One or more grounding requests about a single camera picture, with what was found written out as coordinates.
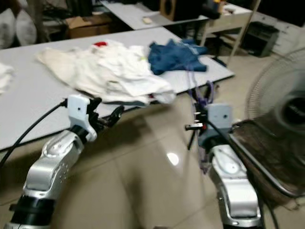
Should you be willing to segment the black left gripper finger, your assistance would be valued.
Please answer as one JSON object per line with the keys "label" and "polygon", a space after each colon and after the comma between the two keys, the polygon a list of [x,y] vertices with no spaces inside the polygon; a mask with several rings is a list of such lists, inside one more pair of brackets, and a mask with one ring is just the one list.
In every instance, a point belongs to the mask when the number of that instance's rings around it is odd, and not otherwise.
{"label": "black left gripper finger", "polygon": [[115,108],[113,110],[113,112],[111,113],[111,115],[109,115],[107,117],[107,126],[108,127],[113,127],[115,126],[119,120],[122,117],[122,114],[124,113],[125,110],[125,106],[124,105],[120,105],[117,108]]}

